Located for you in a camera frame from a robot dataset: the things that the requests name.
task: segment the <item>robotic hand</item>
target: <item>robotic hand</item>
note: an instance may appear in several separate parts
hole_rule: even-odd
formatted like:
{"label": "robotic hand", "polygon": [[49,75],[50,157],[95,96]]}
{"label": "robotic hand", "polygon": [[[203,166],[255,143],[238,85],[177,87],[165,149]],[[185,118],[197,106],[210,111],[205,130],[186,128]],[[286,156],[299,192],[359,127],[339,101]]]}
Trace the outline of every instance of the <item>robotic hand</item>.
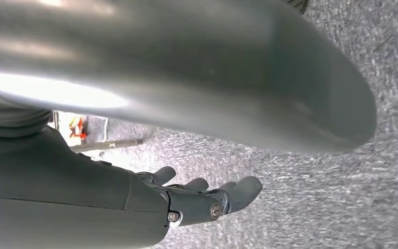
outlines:
{"label": "robotic hand", "polygon": [[93,161],[52,128],[0,139],[0,249],[152,246],[169,227],[213,222],[262,190],[253,176],[210,191],[202,178],[162,186],[175,175]]}
{"label": "robotic hand", "polygon": [[196,178],[185,185],[162,187],[176,175],[171,167],[155,173],[141,172],[138,176],[168,201],[170,227],[212,222],[222,215],[246,208],[259,195],[262,184],[253,176],[240,182],[228,182],[218,189],[208,191],[208,183]]}

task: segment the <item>gray carpet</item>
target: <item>gray carpet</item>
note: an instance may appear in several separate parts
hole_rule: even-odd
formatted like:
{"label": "gray carpet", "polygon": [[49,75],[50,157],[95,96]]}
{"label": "gray carpet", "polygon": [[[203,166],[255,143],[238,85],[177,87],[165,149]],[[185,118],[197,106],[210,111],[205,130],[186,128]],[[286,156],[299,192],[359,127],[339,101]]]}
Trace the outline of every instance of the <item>gray carpet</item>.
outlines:
{"label": "gray carpet", "polygon": [[[398,248],[398,0],[311,0],[306,16],[371,84],[376,138],[347,155],[279,154],[111,120],[110,140],[155,131],[144,145],[104,153],[118,166],[172,166],[179,183],[204,177],[217,187],[255,175],[264,184],[245,211],[173,229],[154,248]],[[101,131],[103,121],[91,117],[90,125]]]}

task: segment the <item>hex bolt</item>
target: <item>hex bolt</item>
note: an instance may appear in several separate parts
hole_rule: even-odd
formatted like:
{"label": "hex bolt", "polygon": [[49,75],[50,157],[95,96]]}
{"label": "hex bolt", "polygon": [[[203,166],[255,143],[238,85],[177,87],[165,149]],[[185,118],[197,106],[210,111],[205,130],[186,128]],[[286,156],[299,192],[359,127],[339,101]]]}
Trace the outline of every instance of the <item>hex bolt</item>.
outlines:
{"label": "hex bolt", "polygon": [[177,222],[179,220],[179,214],[175,212],[168,213],[167,217],[169,222]]}
{"label": "hex bolt", "polygon": [[220,208],[220,204],[215,203],[211,206],[210,216],[212,219],[217,219],[222,214],[222,209]]}

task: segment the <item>metal rod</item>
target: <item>metal rod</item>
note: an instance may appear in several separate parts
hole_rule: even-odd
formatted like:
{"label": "metal rod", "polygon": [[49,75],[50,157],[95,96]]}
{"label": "metal rod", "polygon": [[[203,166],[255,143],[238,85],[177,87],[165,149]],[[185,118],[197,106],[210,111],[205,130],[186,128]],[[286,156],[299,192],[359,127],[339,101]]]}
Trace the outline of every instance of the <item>metal rod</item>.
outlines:
{"label": "metal rod", "polygon": [[144,139],[118,140],[118,141],[108,141],[102,143],[90,143],[90,144],[82,144],[77,146],[70,146],[70,149],[75,153],[82,153],[91,150],[105,150],[105,149],[132,147],[143,144],[143,142]]}

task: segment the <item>curved metal tube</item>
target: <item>curved metal tube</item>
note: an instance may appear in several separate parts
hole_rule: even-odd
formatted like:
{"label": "curved metal tube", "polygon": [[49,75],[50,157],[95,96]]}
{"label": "curved metal tube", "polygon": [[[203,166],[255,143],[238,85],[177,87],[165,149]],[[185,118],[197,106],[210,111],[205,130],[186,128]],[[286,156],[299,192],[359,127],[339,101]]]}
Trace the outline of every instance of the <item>curved metal tube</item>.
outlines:
{"label": "curved metal tube", "polygon": [[0,104],[262,148],[343,151],[375,131],[359,72],[272,0],[0,0]]}

